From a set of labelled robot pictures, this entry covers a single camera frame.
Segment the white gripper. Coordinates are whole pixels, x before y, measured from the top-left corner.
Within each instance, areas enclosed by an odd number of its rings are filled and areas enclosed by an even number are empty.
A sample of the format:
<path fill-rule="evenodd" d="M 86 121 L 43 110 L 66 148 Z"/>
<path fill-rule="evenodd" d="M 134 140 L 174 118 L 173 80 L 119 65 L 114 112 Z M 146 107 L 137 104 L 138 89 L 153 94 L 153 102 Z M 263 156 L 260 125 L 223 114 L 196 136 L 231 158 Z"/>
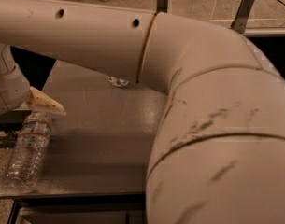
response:
<path fill-rule="evenodd" d="M 20 107 L 24 101 L 31 110 L 66 115 L 59 102 L 43 91 L 30 87 L 29 81 L 13 59 L 10 46 L 0 43 L 0 114 Z"/>

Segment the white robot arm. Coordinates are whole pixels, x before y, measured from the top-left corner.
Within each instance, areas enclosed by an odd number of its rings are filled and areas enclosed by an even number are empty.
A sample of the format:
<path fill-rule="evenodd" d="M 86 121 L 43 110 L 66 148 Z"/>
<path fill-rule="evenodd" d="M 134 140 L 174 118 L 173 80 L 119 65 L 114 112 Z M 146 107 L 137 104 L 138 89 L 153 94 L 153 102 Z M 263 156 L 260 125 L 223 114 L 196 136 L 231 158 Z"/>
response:
<path fill-rule="evenodd" d="M 8 46 L 167 96 L 148 224 L 285 224 L 285 80 L 243 35 L 140 9 L 0 0 Z"/>

